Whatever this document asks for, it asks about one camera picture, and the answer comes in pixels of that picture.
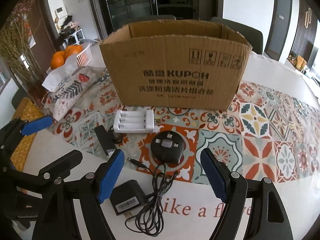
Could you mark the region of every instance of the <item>black cable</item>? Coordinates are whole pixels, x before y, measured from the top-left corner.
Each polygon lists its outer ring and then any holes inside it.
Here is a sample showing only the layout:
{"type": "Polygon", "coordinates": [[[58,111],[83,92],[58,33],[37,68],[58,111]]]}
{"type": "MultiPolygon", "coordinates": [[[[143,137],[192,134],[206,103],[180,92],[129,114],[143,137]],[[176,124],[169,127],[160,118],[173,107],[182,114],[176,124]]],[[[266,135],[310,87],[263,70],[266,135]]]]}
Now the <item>black cable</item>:
{"type": "Polygon", "coordinates": [[[164,219],[162,216],[163,207],[162,207],[161,199],[162,199],[162,196],[165,193],[167,193],[168,190],[171,188],[174,179],[178,175],[178,171],[175,171],[174,174],[170,176],[170,175],[166,175],[166,166],[164,163],[159,164],[156,167],[155,171],[152,172],[151,169],[149,169],[143,163],[138,162],[137,160],[134,160],[131,158],[128,158],[128,160],[132,164],[150,171],[152,175],[153,193],[147,196],[152,199],[149,202],[147,202],[146,205],[143,206],[140,212],[137,215],[129,217],[124,222],[124,224],[129,230],[133,232],[144,233],[148,236],[156,237],[162,232],[164,228],[164,219]],[[157,170],[161,165],[164,167],[164,172],[157,173],[157,170]],[[130,221],[133,218],[135,219],[135,224],[138,231],[129,228],[127,225],[128,221],[130,221]]]}

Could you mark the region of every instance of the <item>cardboard box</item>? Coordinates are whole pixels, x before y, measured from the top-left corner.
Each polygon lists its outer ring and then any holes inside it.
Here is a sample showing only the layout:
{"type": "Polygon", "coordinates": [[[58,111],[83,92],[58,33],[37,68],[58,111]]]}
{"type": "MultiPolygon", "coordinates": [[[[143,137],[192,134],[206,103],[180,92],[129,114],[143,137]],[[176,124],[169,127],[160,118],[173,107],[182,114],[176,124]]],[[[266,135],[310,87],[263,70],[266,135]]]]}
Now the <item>cardboard box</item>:
{"type": "Polygon", "coordinates": [[[252,46],[225,25],[157,20],[125,25],[100,49],[124,105],[226,110],[252,46]]]}

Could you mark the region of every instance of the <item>yellow woven mat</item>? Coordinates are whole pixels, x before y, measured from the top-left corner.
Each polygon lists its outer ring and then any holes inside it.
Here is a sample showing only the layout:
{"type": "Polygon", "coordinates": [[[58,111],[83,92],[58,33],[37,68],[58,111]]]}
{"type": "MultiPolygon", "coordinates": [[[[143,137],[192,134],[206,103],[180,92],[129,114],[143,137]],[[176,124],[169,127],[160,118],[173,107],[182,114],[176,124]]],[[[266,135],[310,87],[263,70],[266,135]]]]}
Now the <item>yellow woven mat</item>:
{"type": "MultiPolygon", "coordinates": [[[[21,120],[35,120],[44,116],[37,106],[35,106],[29,98],[23,98],[19,104],[13,118],[20,117],[21,120]]],[[[11,156],[11,161],[18,171],[23,171],[24,164],[28,157],[29,150],[36,134],[25,136],[11,156]]]]}

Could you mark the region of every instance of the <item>black round device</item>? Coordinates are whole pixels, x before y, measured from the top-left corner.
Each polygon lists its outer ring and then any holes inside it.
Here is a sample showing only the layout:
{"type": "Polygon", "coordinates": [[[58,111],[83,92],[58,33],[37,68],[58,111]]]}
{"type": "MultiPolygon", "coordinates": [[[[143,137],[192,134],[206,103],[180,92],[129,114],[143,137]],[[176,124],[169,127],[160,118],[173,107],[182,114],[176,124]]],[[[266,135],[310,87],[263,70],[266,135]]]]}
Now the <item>black round device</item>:
{"type": "Polygon", "coordinates": [[[163,131],[151,141],[153,155],[164,163],[179,164],[186,143],[176,132],[163,131]]]}

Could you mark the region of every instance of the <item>barcode label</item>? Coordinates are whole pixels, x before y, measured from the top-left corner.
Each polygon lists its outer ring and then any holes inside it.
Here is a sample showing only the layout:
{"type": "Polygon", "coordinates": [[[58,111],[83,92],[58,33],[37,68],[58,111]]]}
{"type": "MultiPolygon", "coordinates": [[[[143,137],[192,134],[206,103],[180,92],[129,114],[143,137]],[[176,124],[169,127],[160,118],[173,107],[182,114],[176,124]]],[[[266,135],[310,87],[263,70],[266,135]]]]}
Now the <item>barcode label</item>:
{"type": "Polygon", "coordinates": [[[124,210],[127,210],[129,208],[136,206],[137,204],[139,204],[137,197],[132,197],[116,205],[116,209],[118,210],[118,212],[122,212],[124,210]]]}

